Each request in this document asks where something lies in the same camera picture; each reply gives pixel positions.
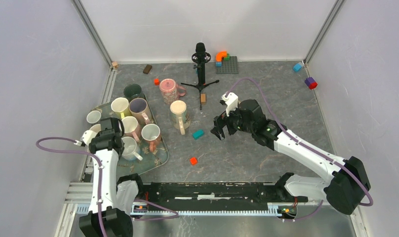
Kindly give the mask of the tall seashell cream mug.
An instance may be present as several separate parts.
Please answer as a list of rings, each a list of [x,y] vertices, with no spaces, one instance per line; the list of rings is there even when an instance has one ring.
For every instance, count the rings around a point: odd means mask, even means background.
[[[187,128],[191,124],[186,103],[182,100],[176,100],[171,103],[170,111],[173,126],[180,131],[181,135],[185,135]]]

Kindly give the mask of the blue white mug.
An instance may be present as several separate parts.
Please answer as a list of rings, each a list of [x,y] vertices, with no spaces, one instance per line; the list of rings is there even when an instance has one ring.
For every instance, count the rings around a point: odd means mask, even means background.
[[[122,158],[128,161],[143,160],[143,157],[140,155],[141,149],[134,138],[123,137],[122,141],[124,143]]]

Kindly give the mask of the iridescent pink mug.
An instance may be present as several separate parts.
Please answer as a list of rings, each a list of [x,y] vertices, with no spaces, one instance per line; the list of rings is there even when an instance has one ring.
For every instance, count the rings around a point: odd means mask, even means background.
[[[143,98],[135,98],[129,103],[129,110],[133,117],[135,117],[140,125],[147,125],[153,123],[152,113],[150,111],[148,102]]]

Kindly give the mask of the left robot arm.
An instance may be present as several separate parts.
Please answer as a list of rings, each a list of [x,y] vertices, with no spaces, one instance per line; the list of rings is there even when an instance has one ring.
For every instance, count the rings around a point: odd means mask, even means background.
[[[132,219],[117,197],[140,201],[145,187],[138,175],[131,175],[124,182],[126,191],[119,191],[116,172],[124,151],[123,123],[119,118],[105,118],[100,125],[100,132],[87,144],[94,164],[93,191],[88,214],[79,218],[79,228],[86,237],[131,237]]]

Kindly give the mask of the dark green mug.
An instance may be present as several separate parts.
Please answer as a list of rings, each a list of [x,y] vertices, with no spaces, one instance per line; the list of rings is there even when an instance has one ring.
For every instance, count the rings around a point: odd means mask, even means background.
[[[146,100],[146,96],[141,86],[138,84],[130,84],[126,86],[125,89],[123,90],[123,95],[129,102],[131,102],[136,98],[143,98]]]

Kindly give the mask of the pink octagonal mug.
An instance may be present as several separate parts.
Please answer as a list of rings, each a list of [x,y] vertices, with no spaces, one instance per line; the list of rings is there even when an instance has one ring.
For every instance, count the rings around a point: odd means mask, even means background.
[[[133,116],[124,117],[122,119],[122,123],[124,126],[124,135],[127,137],[132,137],[137,143],[139,143],[142,139],[142,128],[137,118]]]

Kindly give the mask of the light green mug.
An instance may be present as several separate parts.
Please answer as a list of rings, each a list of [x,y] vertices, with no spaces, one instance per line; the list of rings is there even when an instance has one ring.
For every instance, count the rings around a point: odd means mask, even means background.
[[[98,132],[100,132],[102,129],[101,129],[101,124],[95,124],[95,125],[93,125],[90,129],[89,129],[90,131],[93,131],[93,132],[95,132],[95,133],[98,133]]]

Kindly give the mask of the small grey-blue mug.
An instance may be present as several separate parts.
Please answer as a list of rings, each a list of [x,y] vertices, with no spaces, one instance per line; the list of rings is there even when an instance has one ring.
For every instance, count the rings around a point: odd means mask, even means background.
[[[91,111],[86,116],[86,121],[90,124],[96,124],[100,121],[102,113],[98,110]]]

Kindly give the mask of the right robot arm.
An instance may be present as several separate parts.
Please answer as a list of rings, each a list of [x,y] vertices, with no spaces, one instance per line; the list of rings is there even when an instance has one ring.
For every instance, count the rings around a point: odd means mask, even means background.
[[[293,197],[320,199],[346,215],[362,205],[371,185],[359,158],[345,159],[301,139],[283,124],[266,118],[254,99],[239,102],[231,93],[222,96],[220,103],[226,109],[214,118],[211,130],[217,138],[225,138],[224,127],[229,135],[237,131],[249,133],[257,144],[293,158],[318,175],[315,178],[285,174],[275,188],[279,200],[289,201]]]

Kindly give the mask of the yellow-green octagonal mug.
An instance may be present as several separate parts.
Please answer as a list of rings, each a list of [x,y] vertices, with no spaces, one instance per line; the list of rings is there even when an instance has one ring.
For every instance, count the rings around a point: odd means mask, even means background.
[[[116,98],[111,103],[111,109],[118,116],[119,119],[131,116],[129,101],[124,97]]]

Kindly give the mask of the salmon flower mug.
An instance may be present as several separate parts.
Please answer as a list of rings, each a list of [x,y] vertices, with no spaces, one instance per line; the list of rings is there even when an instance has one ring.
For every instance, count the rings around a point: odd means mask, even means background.
[[[155,152],[161,142],[161,130],[156,124],[147,124],[142,128],[142,138],[148,143],[149,151]]]

